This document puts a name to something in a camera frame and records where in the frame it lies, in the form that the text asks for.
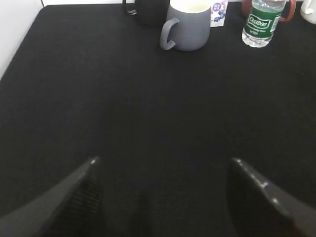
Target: gray mug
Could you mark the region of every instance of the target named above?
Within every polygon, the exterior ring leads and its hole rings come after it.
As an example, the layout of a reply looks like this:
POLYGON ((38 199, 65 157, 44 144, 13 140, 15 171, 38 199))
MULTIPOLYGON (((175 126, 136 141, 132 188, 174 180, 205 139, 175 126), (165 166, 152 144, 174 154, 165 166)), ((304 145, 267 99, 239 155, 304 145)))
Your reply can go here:
POLYGON ((211 21, 209 0, 171 0, 160 36, 160 47, 194 51, 208 41, 211 21))

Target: white cup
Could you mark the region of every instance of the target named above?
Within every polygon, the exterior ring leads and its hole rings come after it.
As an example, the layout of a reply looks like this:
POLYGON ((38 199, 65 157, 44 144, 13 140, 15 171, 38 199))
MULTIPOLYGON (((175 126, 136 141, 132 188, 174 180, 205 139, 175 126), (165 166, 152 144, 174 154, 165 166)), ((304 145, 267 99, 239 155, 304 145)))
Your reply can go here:
POLYGON ((301 15, 305 20, 316 24, 316 0, 304 0, 301 15))

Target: mug handle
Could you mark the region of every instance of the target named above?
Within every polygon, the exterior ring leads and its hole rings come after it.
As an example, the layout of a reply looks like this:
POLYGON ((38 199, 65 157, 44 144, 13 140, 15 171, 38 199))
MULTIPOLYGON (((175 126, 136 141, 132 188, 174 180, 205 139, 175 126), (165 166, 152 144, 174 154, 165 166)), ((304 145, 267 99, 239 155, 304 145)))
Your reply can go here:
POLYGON ((131 10, 131 11, 129 11, 129 10, 127 9, 126 0, 123 0, 123 7, 124 7, 124 13, 125 13, 126 15, 128 15, 128 16, 132 16, 132 15, 137 14, 136 9, 131 10))
POLYGON ((304 0, 301 8, 301 12, 308 15, 314 13, 314 10, 310 8, 312 0, 304 0))
POLYGON ((281 22, 288 22, 293 18, 296 9, 296 0, 290 0, 290 12, 286 18, 281 17, 281 22))
POLYGON ((162 27, 161 36, 160 36, 160 47, 163 50, 170 50, 172 49, 176 43, 170 40, 168 42, 168 36, 170 33, 171 28, 178 24, 180 21, 177 18, 172 18, 168 20, 162 27))

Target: small box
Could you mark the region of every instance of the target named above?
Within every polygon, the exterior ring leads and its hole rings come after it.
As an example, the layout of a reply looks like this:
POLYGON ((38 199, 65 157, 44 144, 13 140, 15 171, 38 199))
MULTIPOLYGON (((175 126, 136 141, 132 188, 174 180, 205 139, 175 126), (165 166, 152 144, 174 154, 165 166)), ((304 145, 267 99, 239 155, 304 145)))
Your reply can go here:
POLYGON ((223 26, 228 0, 211 0, 211 27, 223 26))

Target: plastic bottle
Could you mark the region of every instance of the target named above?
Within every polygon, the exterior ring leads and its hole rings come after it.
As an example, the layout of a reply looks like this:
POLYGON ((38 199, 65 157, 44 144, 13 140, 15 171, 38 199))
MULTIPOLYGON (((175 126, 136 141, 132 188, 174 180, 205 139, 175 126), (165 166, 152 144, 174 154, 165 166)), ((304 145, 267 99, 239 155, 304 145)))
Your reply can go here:
POLYGON ((252 0, 250 15, 242 31, 245 44, 261 48, 273 37, 284 9, 285 0, 252 0))

